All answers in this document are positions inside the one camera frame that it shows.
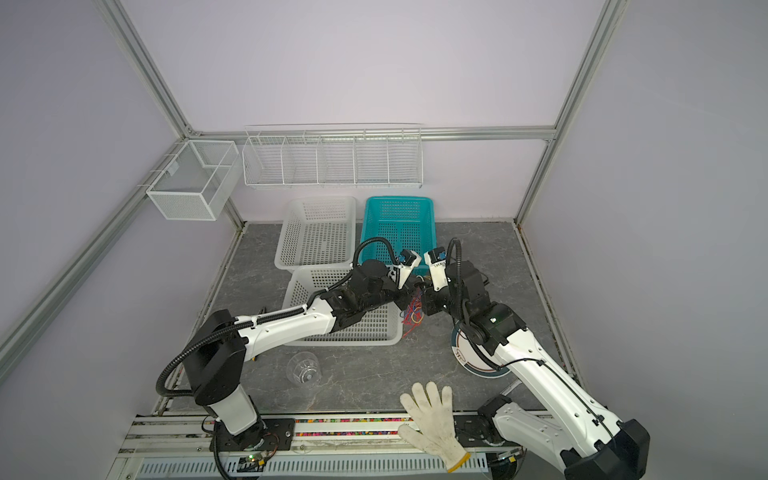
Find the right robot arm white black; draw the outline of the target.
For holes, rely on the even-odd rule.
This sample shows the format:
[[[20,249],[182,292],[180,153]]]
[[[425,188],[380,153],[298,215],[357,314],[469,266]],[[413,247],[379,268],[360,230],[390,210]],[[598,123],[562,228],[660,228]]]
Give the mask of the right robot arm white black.
[[[456,360],[476,376],[513,374],[547,412],[537,416],[498,394],[478,410],[493,434],[532,451],[567,479],[644,476],[648,431],[589,395],[516,312],[491,300],[484,274],[463,260],[458,239],[426,252],[424,261],[430,278],[422,305],[428,314],[445,312],[454,320]]]

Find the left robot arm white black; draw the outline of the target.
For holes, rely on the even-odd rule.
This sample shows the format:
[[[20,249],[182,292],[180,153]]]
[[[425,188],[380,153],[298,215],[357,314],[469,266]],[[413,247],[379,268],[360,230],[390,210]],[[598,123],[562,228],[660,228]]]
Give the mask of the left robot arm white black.
[[[416,287],[411,274],[422,257],[408,249],[396,253],[383,237],[365,240],[355,251],[375,243],[387,250],[388,263],[354,258],[340,280],[298,306],[251,316],[234,316],[226,309],[211,314],[161,371],[156,392],[165,398],[190,397],[213,417],[213,451],[256,450],[277,439],[241,384],[243,365],[276,347],[350,328],[378,308],[394,304],[405,309]]]

